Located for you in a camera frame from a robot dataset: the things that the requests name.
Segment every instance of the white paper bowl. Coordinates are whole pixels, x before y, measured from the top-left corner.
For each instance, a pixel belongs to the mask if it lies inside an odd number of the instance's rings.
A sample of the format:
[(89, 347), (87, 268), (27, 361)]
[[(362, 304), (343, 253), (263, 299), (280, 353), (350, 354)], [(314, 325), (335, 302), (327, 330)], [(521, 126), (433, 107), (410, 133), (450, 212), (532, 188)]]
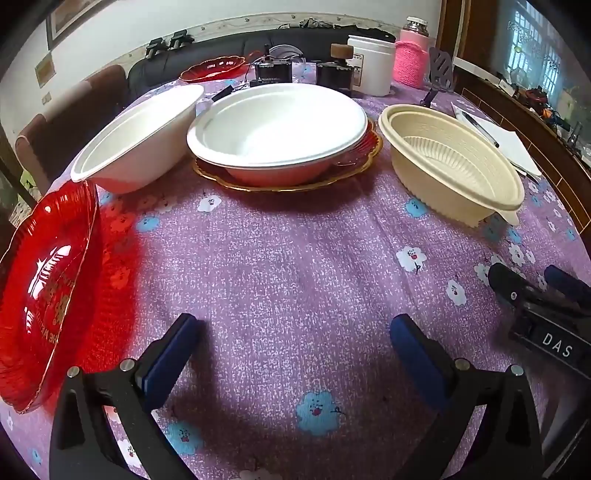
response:
[(392, 105), (379, 117), (404, 186), (436, 212), (475, 227), (498, 212), (519, 225), (525, 192), (511, 163), (490, 143), (445, 113)]
[(317, 85), (277, 83), (215, 102), (195, 119), (187, 143), (246, 184), (292, 186), (325, 171), (366, 128), (365, 112), (351, 98)]
[(91, 180), (112, 193), (138, 190), (188, 152), (201, 85), (176, 86), (115, 118), (74, 159), (73, 181)]

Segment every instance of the gold rim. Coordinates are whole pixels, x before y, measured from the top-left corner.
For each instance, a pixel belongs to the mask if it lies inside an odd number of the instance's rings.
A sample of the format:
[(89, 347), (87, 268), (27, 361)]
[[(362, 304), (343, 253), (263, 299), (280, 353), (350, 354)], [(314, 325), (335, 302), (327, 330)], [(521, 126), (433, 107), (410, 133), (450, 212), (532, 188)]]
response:
[(369, 122), (369, 130), (376, 138), (376, 145), (374, 146), (372, 151), (368, 153), (368, 156), (367, 156), (367, 159), (365, 160), (365, 162), (363, 162), (359, 167), (354, 168), (353, 170), (350, 170), (346, 173), (343, 173), (340, 175), (335, 175), (335, 176), (329, 177), (328, 179), (325, 179), (322, 181), (317, 181), (315, 183), (306, 183), (303, 185), (296, 185), (293, 187), (249, 187), (249, 186), (239, 185), (236, 183), (230, 183), (230, 182), (224, 180), (223, 178), (219, 177), (218, 175), (210, 173), (207, 170), (205, 170), (204, 168), (201, 168), (197, 164), (197, 159), (195, 159), (193, 161), (193, 170), (195, 171), (195, 173), (197, 173), (199, 176), (201, 176), (205, 179), (213, 180), (213, 181), (219, 183), (224, 188), (236, 190), (239, 192), (306, 192), (308, 190), (316, 190), (316, 189), (319, 189), (322, 187), (326, 187), (328, 185), (332, 185), (333, 183), (336, 183), (338, 181), (351, 178), (355, 175), (363, 173), (368, 168), (370, 168), (370, 166), (374, 162), (374, 158), (377, 157), (378, 154), (381, 152), (382, 147), (384, 146), (384, 140), (382, 139), (381, 135), (379, 135), (376, 132), (375, 122), (371, 119), (368, 119), (368, 122)]

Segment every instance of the picture frame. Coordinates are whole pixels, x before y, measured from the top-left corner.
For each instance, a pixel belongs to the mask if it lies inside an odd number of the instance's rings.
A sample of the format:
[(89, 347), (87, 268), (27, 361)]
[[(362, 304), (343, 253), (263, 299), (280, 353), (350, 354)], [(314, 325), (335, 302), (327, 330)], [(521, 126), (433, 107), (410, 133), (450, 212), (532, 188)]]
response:
[(115, 0), (63, 0), (46, 19), (47, 47), (51, 51), (92, 15)]

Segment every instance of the white plastic container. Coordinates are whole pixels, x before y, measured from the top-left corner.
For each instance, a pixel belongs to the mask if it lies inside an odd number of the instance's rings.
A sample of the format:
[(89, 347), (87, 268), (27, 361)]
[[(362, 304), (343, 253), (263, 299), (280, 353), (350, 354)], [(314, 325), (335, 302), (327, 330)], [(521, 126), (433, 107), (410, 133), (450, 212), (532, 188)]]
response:
[(389, 94), (396, 49), (394, 44), (357, 35), (350, 35), (348, 44), (354, 50), (353, 58), (347, 60), (355, 68), (353, 90), (376, 97)]
[(188, 152), (201, 85), (176, 86), (127, 110), (74, 159), (73, 181), (92, 180), (111, 193), (128, 193), (164, 175)]
[(494, 212), (519, 225), (523, 184), (484, 138), (445, 113), (416, 105), (389, 106), (378, 123), (392, 144), (398, 178), (422, 202), (471, 227)]

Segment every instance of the white paper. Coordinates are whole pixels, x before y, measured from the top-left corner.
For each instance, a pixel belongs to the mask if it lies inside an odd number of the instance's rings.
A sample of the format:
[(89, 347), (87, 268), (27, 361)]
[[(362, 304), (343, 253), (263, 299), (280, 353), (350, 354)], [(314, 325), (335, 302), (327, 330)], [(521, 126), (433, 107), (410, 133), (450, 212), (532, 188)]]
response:
[[(477, 132), (481, 137), (486, 138), (480, 131), (472, 125), (466, 117), (462, 115), (461, 108), (453, 105), (453, 112), (456, 115), (456, 118), (462, 122), (464, 125), (469, 126), (475, 132)], [(523, 142), (519, 139), (515, 132), (510, 132), (505, 130), (504, 128), (499, 127), (497, 124), (493, 122), (489, 122), (488, 120), (484, 120), (482, 118), (478, 118), (476, 115), (471, 115), (470, 112), (466, 112), (470, 115), (476, 122), (486, 130), (492, 138), (494, 138), (497, 143), (499, 144), (499, 151), (516, 167), (520, 168), (521, 170), (526, 171), (527, 173), (531, 173), (537, 177), (542, 175), (542, 172), (538, 168), (538, 165), (535, 164), (534, 160), (531, 158), (530, 154), (528, 153), (527, 149)]]

